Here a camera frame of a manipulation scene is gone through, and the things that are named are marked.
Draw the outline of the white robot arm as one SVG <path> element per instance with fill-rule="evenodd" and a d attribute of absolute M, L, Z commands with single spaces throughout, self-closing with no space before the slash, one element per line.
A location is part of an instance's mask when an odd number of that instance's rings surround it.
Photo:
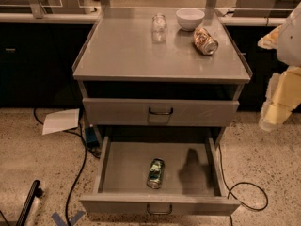
<path fill-rule="evenodd" d="M 259 126 L 271 132 L 301 105 L 301 4 L 282 25 L 261 38 L 258 46 L 276 49 L 277 59 L 288 66 L 282 74 L 272 74 L 261 108 Z"/>

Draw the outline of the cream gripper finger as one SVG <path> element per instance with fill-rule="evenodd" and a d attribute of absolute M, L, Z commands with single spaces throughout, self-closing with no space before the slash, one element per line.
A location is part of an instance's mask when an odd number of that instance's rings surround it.
<path fill-rule="evenodd" d="M 258 41 L 258 46 L 267 50 L 277 49 L 280 28 L 281 26 L 278 26 L 270 33 L 260 38 L 260 40 Z"/>

